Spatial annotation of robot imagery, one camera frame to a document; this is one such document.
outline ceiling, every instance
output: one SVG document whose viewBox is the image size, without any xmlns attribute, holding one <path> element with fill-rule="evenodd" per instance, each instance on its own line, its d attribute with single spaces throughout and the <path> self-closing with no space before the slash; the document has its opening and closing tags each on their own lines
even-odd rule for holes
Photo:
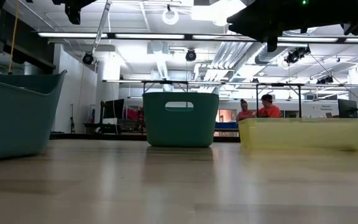
<svg viewBox="0 0 358 224">
<path fill-rule="evenodd" d="M 81 11 L 81 25 L 76 26 L 69 22 L 64 13 L 64 5 L 56 6 L 52 0 L 34 0 L 34 3 L 27 3 L 20 0 L 19 19 L 32 26 L 40 32 L 96 32 L 99 27 L 105 1 L 99 0 L 86 6 Z M 152 33 L 180 33 L 180 34 L 226 34 L 227 26 L 216 26 L 211 21 L 195 21 L 191 19 L 193 0 L 172 2 L 172 9 L 179 13 L 179 20 L 174 25 L 166 24 L 162 19 L 162 13 L 166 9 L 164 4 L 150 4 L 143 2 L 113 1 L 109 18 L 104 27 L 104 32 L 152 32 Z M 16 0 L 7 0 L 4 8 L 13 13 L 16 8 Z M 343 30 L 339 25 L 320 27 L 310 35 L 318 36 L 342 36 Z M 147 54 L 147 40 L 102 40 L 101 45 L 114 45 L 121 55 L 125 65 L 121 67 L 121 73 L 126 78 L 135 74 L 150 74 L 157 70 L 156 59 L 153 55 Z M 92 45 L 92 40 L 70 40 L 66 49 L 75 50 L 77 54 L 84 54 L 79 49 L 86 45 Z M 184 51 L 175 50 L 173 55 L 166 61 L 168 70 L 193 71 L 197 63 L 211 63 L 221 42 L 185 42 L 168 41 L 167 45 Z M 186 62 L 186 49 L 193 48 L 197 53 L 197 61 Z M 341 44 L 311 44 L 310 49 L 314 58 L 308 56 L 290 69 L 284 69 L 282 58 L 277 56 L 269 66 L 261 67 L 263 79 L 270 82 L 279 82 L 285 77 L 297 78 L 298 82 L 307 81 L 309 77 L 334 69 L 334 75 L 343 81 L 347 80 L 348 69 L 355 65 L 350 62 L 358 62 L 358 45 Z"/>
</svg>

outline wooden floor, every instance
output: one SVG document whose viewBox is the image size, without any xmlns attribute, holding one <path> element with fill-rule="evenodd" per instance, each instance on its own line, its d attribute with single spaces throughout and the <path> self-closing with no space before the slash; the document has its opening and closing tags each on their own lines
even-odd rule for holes
<svg viewBox="0 0 358 224">
<path fill-rule="evenodd" d="M 0 161 L 0 223 L 358 224 L 358 152 L 54 140 Z"/>
</svg>

